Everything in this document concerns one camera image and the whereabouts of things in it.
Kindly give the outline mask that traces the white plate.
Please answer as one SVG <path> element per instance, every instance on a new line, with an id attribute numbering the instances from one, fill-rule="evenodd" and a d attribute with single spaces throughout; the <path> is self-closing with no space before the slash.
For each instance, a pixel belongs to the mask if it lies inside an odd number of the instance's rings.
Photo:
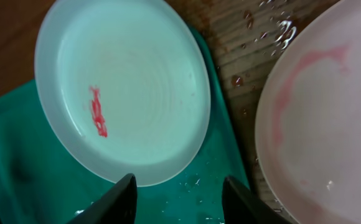
<path id="1" fill-rule="evenodd" d="M 361 1 L 309 24 L 272 69 L 255 144 L 273 194 L 299 223 L 361 223 Z"/>

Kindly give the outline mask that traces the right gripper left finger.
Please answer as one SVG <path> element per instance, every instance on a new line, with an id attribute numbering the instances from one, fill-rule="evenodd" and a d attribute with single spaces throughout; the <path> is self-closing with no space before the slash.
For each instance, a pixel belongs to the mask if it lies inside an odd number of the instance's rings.
<path id="1" fill-rule="evenodd" d="M 126 174 L 99 200 L 71 219 L 68 224 L 134 224 L 137 184 L 134 174 Z"/>

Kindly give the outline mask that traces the light blue plate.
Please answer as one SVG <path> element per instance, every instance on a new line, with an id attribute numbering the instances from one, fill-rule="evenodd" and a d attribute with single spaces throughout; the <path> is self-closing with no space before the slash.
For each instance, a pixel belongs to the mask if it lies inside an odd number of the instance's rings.
<path id="1" fill-rule="evenodd" d="M 45 116 L 66 150 L 110 182 L 140 187 L 181 173 L 208 130 L 207 67 L 165 1 L 59 0 L 35 47 Z"/>

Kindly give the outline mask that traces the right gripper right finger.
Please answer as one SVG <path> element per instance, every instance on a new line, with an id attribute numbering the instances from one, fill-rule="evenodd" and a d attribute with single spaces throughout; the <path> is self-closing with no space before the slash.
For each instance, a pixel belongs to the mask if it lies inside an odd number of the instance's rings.
<path id="1" fill-rule="evenodd" d="M 230 175 L 223 181 L 222 208 L 225 224 L 291 224 Z"/>

